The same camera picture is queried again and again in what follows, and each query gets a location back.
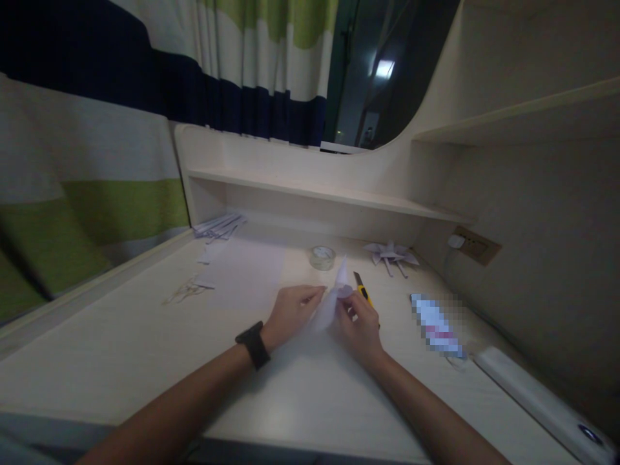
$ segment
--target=yellow box cutter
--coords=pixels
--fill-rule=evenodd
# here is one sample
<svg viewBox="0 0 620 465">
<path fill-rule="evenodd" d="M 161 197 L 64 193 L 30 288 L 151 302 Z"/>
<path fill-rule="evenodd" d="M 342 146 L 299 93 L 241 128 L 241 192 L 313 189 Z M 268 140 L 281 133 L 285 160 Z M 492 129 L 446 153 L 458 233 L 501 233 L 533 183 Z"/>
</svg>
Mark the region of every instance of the yellow box cutter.
<svg viewBox="0 0 620 465">
<path fill-rule="evenodd" d="M 357 290 L 360 291 L 360 294 L 363 295 L 364 298 L 368 301 L 368 303 L 371 304 L 374 308 L 375 306 L 373 305 L 373 301 L 370 300 L 370 297 L 368 296 L 368 292 L 366 291 L 366 288 L 364 287 L 364 283 L 362 283 L 362 277 L 360 276 L 358 272 L 354 271 L 353 274 L 355 275 L 355 281 L 357 282 Z"/>
</svg>

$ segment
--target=wrist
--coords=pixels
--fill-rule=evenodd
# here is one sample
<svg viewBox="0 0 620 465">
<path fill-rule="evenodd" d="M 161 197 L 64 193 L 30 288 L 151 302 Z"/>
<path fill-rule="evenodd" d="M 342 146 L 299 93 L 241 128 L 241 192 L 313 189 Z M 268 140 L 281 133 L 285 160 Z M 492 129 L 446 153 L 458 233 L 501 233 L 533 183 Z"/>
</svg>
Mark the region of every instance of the wrist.
<svg viewBox="0 0 620 465">
<path fill-rule="evenodd" d="M 389 355 L 383 349 L 376 351 L 375 353 L 365 357 L 362 365 L 366 368 L 366 371 L 373 376 L 377 376 L 381 369 L 388 364 Z"/>
<path fill-rule="evenodd" d="M 263 340 L 263 345 L 265 346 L 265 350 L 269 355 L 279 347 L 276 338 L 273 337 L 272 333 L 268 330 L 266 326 L 260 330 L 260 338 Z"/>
</svg>

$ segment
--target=power outlet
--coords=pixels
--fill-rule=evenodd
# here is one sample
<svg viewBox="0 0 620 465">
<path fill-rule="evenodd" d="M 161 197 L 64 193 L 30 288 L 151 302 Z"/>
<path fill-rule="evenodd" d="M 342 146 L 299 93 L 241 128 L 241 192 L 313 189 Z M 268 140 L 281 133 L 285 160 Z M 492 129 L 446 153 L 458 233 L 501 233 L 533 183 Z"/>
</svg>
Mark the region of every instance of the power outlet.
<svg viewBox="0 0 620 465">
<path fill-rule="evenodd" d="M 453 234 L 465 238 L 465 243 L 459 251 L 483 266 L 487 266 L 502 248 L 498 243 L 471 232 L 463 226 L 457 226 Z"/>
</svg>

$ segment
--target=black smartwatch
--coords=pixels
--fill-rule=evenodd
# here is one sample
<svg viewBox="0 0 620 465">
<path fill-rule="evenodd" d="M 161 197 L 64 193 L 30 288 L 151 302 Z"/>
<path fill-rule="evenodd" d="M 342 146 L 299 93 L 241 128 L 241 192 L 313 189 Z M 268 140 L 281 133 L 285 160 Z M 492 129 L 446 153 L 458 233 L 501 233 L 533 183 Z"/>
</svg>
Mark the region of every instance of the black smartwatch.
<svg viewBox="0 0 620 465">
<path fill-rule="evenodd" d="M 250 358 L 252 358 L 252 363 L 256 371 L 271 360 L 265 348 L 265 344 L 263 344 L 263 340 L 260 337 L 261 329 L 263 329 L 263 322 L 258 322 L 234 339 L 237 344 L 243 344 L 247 348 L 247 351 L 250 352 Z"/>
</svg>

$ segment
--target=striped curtain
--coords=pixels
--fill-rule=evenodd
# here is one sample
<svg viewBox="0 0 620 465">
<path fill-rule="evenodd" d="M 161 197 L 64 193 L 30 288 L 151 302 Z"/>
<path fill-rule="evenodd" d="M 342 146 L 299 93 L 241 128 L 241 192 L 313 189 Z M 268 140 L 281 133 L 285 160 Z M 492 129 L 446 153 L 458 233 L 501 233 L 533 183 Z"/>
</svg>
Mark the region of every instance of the striped curtain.
<svg viewBox="0 0 620 465">
<path fill-rule="evenodd" d="M 188 228 L 175 123 L 318 147 L 336 8 L 0 2 L 0 323 Z"/>
</svg>

